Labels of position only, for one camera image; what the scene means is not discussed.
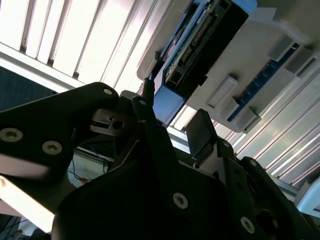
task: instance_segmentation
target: bolt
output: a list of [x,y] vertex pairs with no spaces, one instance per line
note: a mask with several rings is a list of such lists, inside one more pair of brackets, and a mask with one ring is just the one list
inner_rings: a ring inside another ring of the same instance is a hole
[[9,143],[18,142],[23,136],[22,131],[16,128],[9,127],[0,131],[0,139]]
[[142,105],[147,106],[147,103],[145,101],[143,101],[143,100],[140,100],[139,103],[142,104]]
[[245,216],[241,217],[240,221],[241,221],[242,226],[244,227],[244,229],[248,233],[250,233],[250,234],[255,233],[255,226],[247,217],[245,217]]
[[180,192],[173,194],[173,201],[181,209],[186,209],[188,207],[187,198]]
[[46,141],[42,145],[42,150],[49,155],[57,155],[62,152],[62,146],[57,141]]
[[224,144],[226,147],[230,147],[230,144],[229,144],[226,140],[223,140],[223,144]]
[[253,160],[250,160],[250,163],[255,167],[257,166],[257,163],[255,161],[253,161]]
[[107,88],[103,89],[103,91],[104,91],[104,93],[106,93],[108,95],[112,95],[112,91]]

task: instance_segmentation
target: wire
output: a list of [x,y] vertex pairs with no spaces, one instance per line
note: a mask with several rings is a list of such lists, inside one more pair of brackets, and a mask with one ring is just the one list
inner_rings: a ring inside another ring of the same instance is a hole
[[10,234],[10,232],[12,231],[12,228],[14,227],[14,225],[16,225],[16,221],[17,221],[17,219],[18,218],[16,218],[14,221],[13,221],[13,224],[9,227],[10,228],[10,230],[9,230],[9,232],[7,232],[7,234],[6,234],[6,236],[5,236],[5,238],[4,238],[4,240],[6,240],[6,239],[8,239],[10,236],[9,236],[9,234]]
[[2,231],[5,231],[5,230],[11,228],[12,226],[17,225],[17,224],[20,224],[20,223],[23,223],[23,222],[25,222],[25,221],[28,221],[28,219],[25,219],[25,220],[23,220],[23,221],[19,221],[19,222],[15,223],[15,224],[12,224],[12,225],[6,227],[5,229],[3,229]]
[[90,148],[91,148],[92,152],[94,152],[94,154],[96,155],[96,157],[97,157],[98,159],[100,159],[100,161],[113,163],[113,161],[110,161],[110,160],[108,160],[108,159],[105,159],[105,158],[100,157],[99,154],[97,153],[97,151],[95,150],[95,148],[94,148],[92,145],[90,146]]
[[97,156],[97,158],[100,159],[103,162],[102,174],[105,174],[106,173],[106,166],[107,166],[107,168],[109,167],[108,164],[107,164],[108,160],[105,159],[105,158],[100,157],[99,154],[96,152],[95,148],[92,145],[90,146],[90,148],[94,152],[94,154]]
[[72,166],[73,166],[73,172],[72,172],[72,171],[69,171],[69,170],[67,170],[67,172],[73,174],[73,176],[74,176],[75,179],[77,179],[77,180],[79,180],[79,181],[92,181],[92,180],[93,180],[93,179],[86,179],[85,177],[80,177],[79,175],[77,175],[77,174],[75,173],[76,168],[75,168],[75,161],[74,161],[73,158],[72,158]]
[[23,220],[23,221],[19,221],[19,222],[15,223],[17,219],[18,219],[18,217],[14,220],[14,224],[12,224],[12,225],[10,225],[10,226],[8,226],[8,227],[6,227],[5,229],[2,230],[2,232],[4,232],[5,230],[10,229],[9,232],[6,234],[4,240],[7,240],[8,238],[10,238],[11,236],[14,235],[14,234],[9,235],[9,234],[10,234],[10,232],[12,231],[12,228],[13,228],[15,225],[21,224],[21,223],[23,223],[23,222],[25,222],[25,221],[28,221],[28,219],[25,219],[25,220]]

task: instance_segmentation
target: electronic component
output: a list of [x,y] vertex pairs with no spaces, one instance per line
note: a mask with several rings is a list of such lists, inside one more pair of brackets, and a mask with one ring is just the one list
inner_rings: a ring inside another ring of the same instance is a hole
[[205,82],[209,69],[248,18],[241,7],[228,0],[194,1],[188,10],[193,16],[190,19],[186,13],[160,55],[162,67],[152,72],[153,109],[166,125]]

